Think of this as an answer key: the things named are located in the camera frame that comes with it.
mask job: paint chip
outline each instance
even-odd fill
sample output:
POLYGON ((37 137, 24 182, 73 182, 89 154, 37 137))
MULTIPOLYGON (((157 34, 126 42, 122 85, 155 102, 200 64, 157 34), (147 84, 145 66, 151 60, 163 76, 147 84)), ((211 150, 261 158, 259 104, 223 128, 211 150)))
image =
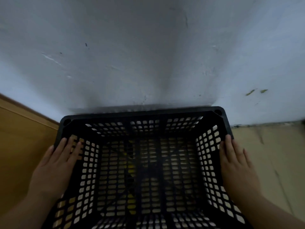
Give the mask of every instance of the paint chip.
POLYGON ((253 89, 251 92, 247 93, 246 96, 252 94, 252 92, 254 92, 254 91, 255 91, 255 89, 253 89))

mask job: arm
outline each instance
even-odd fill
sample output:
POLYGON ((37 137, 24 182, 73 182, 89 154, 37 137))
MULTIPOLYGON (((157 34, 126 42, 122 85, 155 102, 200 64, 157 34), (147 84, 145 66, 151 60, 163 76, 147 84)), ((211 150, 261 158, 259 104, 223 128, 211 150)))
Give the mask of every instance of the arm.
POLYGON ((220 143, 224 188, 255 229, 305 228, 305 223, 269 202, 261 194, 254 166, 245 149, 226 135, 220 143))
POLYGON ((68 187, 73 167, 81 150, 81 142, 70 155, 73 139, 67 146, 63 138, 53 153, 48 148, 35 169, 27 196, 0 218, 2 229, 39 229, 56 201, 68 187))

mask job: floor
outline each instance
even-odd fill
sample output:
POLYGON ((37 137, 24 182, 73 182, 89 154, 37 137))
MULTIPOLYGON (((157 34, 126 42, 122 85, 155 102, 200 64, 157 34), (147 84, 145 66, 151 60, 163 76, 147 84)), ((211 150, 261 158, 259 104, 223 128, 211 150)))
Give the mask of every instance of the floor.
POLYGON ((232 131, 250 153, 263 195, 305 221, 305 126, 263 125, 232 131))

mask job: wooden edge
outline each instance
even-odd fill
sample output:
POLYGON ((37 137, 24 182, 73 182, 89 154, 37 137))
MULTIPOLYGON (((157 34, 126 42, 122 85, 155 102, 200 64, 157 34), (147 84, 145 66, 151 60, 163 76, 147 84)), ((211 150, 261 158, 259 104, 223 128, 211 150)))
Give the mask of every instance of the wooden edge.
POLYGON ((31 119, 38 123, 41 123, 45 126, 58 130, 59 123, 56 121, 49 119, 48 117, 33 111, 32 109, 11 100, 0 94, 0 108, 6 109, 8 111, 14 112, 18 115, 21 115, 25 118, 31 119))

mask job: black plastic crate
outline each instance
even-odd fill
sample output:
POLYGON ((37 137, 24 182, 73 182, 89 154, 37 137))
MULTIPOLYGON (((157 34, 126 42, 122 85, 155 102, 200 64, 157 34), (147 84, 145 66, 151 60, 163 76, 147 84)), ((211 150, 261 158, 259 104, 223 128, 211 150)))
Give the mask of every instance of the black plastic crate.
POLYGON ((43 228, 251 228, 222 186, 226 134, 220 107, 64 117, 55 146, 83 152, 43 228))

